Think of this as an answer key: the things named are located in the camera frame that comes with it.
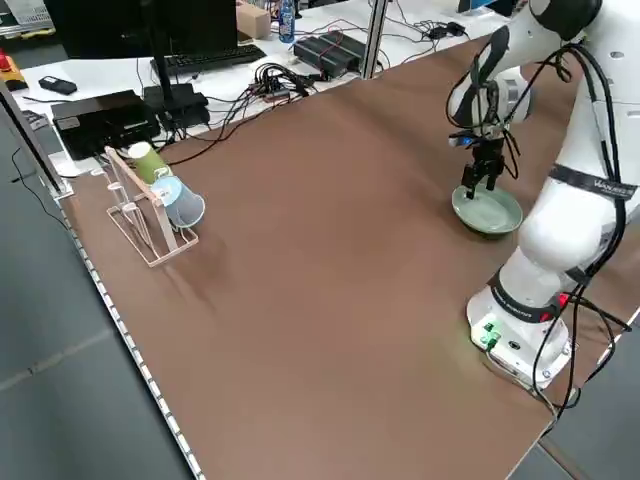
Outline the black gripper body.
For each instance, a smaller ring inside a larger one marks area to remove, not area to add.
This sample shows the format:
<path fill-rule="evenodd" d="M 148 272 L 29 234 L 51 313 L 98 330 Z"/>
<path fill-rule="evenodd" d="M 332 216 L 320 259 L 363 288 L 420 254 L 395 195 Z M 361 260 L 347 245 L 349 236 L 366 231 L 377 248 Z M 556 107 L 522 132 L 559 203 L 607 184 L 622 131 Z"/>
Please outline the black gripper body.
<path fill-rule="evenodd" d="M 475 169 L 504 168 L 504 139 L 477 138 L 471 144 L 472 166 Z"/>

